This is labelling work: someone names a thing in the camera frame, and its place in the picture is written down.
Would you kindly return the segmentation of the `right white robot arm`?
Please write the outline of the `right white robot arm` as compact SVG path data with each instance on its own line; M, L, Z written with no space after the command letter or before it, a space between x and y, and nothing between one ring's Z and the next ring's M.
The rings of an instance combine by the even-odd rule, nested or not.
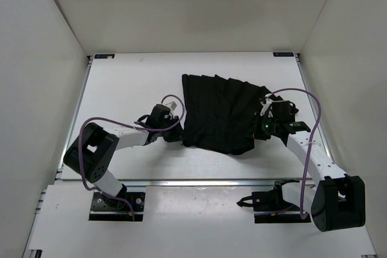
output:
M310 128L296 121L290 101L266 99L259 115L262 133L279 138L304 165L314 186L305 181L276 181L268 192L253 192L257 216L274 216L298 209L301 219L321 232L362 227L366 221L365 183L341 169L314 140Z

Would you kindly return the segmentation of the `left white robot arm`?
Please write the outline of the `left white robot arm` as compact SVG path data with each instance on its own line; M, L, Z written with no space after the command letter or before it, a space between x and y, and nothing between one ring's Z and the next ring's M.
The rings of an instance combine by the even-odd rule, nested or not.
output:
M183 129L174 115L176 107L175 102L157 104L135 126L108 129L90 122L67 149L63 163L92 184L112 208L128 205L126 186L108 170L113 155L120 149L147 146L159 138L167 143L181 141Z

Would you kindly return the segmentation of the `black pleated skirt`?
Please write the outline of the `black pleated skirt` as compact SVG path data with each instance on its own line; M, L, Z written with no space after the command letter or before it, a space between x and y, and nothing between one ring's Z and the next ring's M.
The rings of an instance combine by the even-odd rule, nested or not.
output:
M268 140L261 131L261 99L269 90L218 75L183 74L186 117L183 145L229 155L242 155L256 140Z

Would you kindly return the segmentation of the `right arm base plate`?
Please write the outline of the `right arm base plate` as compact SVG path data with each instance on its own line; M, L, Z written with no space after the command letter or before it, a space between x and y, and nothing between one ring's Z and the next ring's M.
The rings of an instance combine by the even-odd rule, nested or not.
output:
M299 207L284 200L282 188L287 184L300 185L300 181L295 179L275 181L271 190L252 192L250 196L241 198L236 204L239 207L253 209L255 224L310 223L309 215L302 219L299 214Z

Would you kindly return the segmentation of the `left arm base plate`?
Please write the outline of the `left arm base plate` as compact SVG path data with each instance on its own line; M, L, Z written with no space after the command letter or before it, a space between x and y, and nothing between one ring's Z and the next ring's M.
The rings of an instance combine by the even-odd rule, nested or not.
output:
M125 199L130 203L134 211L131 212L127 203L109 199L99 192L94 192L88 219L90 221L142 222L145 197L145 192L126 193Z

